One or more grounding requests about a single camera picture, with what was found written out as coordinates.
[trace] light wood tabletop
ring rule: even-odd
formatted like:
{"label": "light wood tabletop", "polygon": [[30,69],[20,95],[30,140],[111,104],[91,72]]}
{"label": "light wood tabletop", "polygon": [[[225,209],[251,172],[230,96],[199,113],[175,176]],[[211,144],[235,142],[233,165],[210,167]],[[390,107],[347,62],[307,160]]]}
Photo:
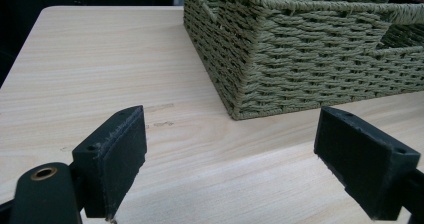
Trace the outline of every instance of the light wood tabletop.
{"label": "light wood tabletop", "polygon": [[[313,153],[319,109],[228,116],[181,7],[41,13],[0,90],[0,202],[24,172],[70,164],[85,137],[135,105],[145,108],[148,152],[120,224],[374,223]],[[424,92],[336,107],[424,153]],[[402,209],[396,223],[408,219]]]}

